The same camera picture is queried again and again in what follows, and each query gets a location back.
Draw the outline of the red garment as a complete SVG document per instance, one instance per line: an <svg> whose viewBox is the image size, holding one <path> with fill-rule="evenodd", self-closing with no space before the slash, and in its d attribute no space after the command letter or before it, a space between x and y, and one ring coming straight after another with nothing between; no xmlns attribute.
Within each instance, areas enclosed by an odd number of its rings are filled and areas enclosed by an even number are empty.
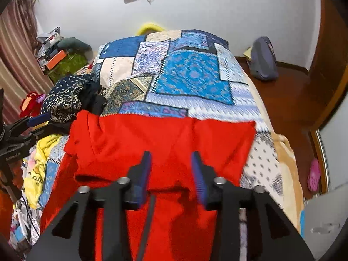
<svg viewBox="0 0 348 261"><path fill-rule="evenodd" d="M216 212L197 201L191 155L238 185L255 137L255 123L78 113L65 144L45 230L79 186L99 188L127 174L145 151L152 156L148 190L156 197L144 260L208 260Z"/></svg>

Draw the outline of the pile of papers and clothes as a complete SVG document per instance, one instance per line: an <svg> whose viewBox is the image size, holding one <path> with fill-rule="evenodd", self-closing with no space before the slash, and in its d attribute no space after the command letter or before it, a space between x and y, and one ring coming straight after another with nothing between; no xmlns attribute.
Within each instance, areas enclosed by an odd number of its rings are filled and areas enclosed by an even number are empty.
<svg viewBox="0 0 348 261"><path fill-rule="evenodd" d="M64 51L68 52L92 52L92 47L75 38L75 37L63 37L61 35L61 28L56 27L50 32L44 32L36 37L39 47L36 54L36 59L39 66L43 70L48 70L48 63L60 53Z"/></svg>

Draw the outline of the red plush toy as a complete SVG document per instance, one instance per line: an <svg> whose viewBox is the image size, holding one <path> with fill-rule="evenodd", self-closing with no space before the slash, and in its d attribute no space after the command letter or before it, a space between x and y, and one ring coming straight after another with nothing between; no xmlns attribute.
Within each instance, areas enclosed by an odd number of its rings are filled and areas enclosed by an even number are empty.
<svg viewBox="0 0 348 261"><path fill-rule="evenodd" d="M39 94L35 91L28 93L20 105L19 117L24 118L27 116L38 116L45 98L46 94Z"/></svg>

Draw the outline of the dark patterned folded garment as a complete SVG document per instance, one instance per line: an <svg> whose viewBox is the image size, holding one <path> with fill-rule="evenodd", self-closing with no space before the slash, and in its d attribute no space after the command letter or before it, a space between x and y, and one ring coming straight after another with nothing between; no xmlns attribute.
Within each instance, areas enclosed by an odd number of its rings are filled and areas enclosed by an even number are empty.
<svg viewBox="0 0 348 261"><path fill-rule="evenodd" d="M94 81L93 73L67 75L47 94L40 113L48 113L53 122L66 123L81 110L101 115L106 104L103 87Z"/></svg>

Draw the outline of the yellow printed t-shirt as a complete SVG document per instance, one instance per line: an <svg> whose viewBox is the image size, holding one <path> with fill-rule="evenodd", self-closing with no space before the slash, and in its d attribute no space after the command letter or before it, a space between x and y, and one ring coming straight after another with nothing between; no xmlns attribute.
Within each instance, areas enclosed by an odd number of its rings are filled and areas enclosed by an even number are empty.
<svg viewBox="0 0 348 261"><path fill-rule="evenodd" d="M52 149L59 143L61 135L53 134L38 140L27 159L27 174L23 187L30 208L36 209L44 187L46 165Z"/></svg>

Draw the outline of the striped pink curtain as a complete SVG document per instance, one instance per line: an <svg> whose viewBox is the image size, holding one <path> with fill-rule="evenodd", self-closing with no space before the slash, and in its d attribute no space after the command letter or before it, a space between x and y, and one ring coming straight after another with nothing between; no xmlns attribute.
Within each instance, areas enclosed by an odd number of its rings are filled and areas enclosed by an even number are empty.
<svg viewBox="0 0 348 261"><path fill-rule="evenodd" d="M10 0L1 13L1 88L3 120L19 119L22 100L30 92L49 92L52 81L35 57L39 48L33 0Z"/></svg>

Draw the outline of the grey cardboard box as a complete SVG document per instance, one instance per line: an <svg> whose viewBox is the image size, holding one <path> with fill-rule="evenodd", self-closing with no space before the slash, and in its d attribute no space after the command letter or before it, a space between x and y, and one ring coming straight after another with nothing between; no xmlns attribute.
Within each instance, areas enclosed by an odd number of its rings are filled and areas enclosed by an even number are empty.
<svg viewBox="0 0 348 261"><path fill-rule="evenodd" d="M328 256L347 221L347 183L306 201L303 239L315 260Z"/></svg>

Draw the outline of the beige fleece blanket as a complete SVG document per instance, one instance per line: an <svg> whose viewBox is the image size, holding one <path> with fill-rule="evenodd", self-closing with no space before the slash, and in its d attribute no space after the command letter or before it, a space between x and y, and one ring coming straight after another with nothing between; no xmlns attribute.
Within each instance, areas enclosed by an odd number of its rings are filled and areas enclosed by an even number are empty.
<svg viewBox="0 0 348 261"><path fill-rule="evenodd" d="M261 112L261 117L271 132L271 141L275 145L275 154L278 159L278 169L281 173L283 186L283 201L280 205L284 213L288 216L295 228L301 230L301 213L304 209L303 190L300 184L296 157L290 146L288 139L274 132L265 105L258 93L254 83L248 80L251 93L256 100L257 107Z"/></svg>

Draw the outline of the green patterned storage box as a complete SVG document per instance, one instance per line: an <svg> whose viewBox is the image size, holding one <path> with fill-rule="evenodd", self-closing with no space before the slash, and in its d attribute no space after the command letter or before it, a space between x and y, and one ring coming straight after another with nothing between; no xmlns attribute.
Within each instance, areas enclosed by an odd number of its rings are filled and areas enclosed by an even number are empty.
<svg viewBox="0 0 348 261"><path fill-rule="evenodd" d="M68 54L52 70L47 72L48 77L55 84L61 78L74 74L79 69L87 65L87 59L79 53Z"/></svg>

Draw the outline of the orange box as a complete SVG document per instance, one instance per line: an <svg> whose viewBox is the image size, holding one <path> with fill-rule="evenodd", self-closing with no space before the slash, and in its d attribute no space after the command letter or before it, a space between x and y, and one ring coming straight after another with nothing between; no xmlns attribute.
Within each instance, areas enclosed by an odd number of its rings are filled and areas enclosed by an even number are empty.
<svg viewBox="0 0 348 261"><path fill-rule="evenodd" d="M52 70L61 60L63 60L67 56L64 50L60 50L57 54L55 54L49 62L45 65L47 70Z"/></svg>

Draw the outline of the pink clog shoe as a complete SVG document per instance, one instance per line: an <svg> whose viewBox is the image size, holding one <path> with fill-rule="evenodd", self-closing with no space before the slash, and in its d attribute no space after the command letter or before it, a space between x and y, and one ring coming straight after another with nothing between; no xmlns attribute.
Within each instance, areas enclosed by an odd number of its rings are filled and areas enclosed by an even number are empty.
<svg viewBox="0 0 348 261"><path fill-rule="evenodd" d="M310 171L307 177L307 187L308 189L315 193L318 190L320 183L321 171L318 159L313 159L310 165Z"/></svg>

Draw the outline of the yellow curved pillow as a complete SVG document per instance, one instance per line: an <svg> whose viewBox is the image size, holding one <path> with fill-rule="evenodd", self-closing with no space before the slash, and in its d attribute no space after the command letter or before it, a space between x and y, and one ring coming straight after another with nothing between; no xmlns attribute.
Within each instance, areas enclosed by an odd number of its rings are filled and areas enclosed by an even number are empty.
<svg viewBox="0 0 348 261"><path fill-rule="evenodd" d="M146 35L150 33L155 33L155 32L163 32L166 31L163 27L154 24L154 23L144 23L143 25L140 26L140 28L137 30L136 35Z"/></svg>

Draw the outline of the blue patchwork bedspread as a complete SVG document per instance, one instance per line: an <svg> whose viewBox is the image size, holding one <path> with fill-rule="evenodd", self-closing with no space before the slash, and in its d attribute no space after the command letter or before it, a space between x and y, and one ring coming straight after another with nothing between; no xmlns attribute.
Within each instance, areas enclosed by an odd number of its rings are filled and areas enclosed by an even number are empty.
<svg viewBox="0 0 348 261"><path fill-rule="evenodd" d="M93 73L107 88L99 117L134 114L255 123L255 137L238 186L265 187L280 205L283 186L271 132L261 117L249 77L216 35L198 30L158 32L102 45ZM156 197L127 212L133 257L146 249Z"/></svg>

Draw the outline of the brown wooden wardrobe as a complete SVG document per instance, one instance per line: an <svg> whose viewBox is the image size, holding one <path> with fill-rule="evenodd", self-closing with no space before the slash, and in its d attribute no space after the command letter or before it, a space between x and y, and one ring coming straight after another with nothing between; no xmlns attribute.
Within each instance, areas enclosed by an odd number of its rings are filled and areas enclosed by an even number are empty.
<svg viewBox="0 0 348 261"><path fill-rule="evenodd" d="M302 92L304 124L319 130L347 93L347 20L338 0L320 0L317 45Z"/></svg>

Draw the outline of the grey purple backpack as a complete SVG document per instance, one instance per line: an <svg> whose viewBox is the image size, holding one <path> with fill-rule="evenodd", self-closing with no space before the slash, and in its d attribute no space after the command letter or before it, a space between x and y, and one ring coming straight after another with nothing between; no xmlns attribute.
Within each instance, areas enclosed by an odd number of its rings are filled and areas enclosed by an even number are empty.
<svg viewBox="0 0 348 261"><path fill-rule="evenodd" d="M248 65L251 75L257 80L269 82L278 78L274 49L268 37L260 37L254 41Z"/></svg>

